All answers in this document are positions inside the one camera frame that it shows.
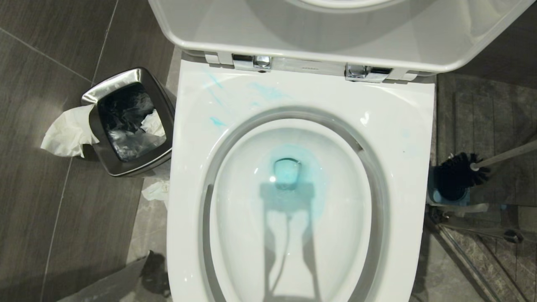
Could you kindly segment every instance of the toilet bowl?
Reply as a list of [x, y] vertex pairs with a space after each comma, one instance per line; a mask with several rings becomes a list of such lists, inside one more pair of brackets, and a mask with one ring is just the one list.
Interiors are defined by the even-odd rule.
[[343, 2], [150, 0], [185, 50], [174, 300], [408, 301], [434, 110], [424, 76], [463, 66], [533, 1]]

